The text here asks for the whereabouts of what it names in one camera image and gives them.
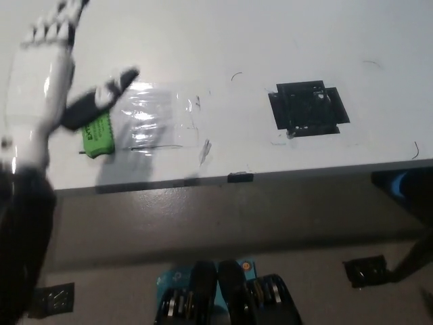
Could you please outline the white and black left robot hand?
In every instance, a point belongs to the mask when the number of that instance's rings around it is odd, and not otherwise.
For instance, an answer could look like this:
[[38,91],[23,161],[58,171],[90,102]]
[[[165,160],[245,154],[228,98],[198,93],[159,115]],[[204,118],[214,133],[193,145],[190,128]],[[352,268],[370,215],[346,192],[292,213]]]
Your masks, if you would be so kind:
[[138,77],[136,67],[128,68],[67,103],[75,33],[86,6],[58,1],[20,41],[1,107],[1,170],[45,173],[51,134],[59,127],[76,131],[107,113]]

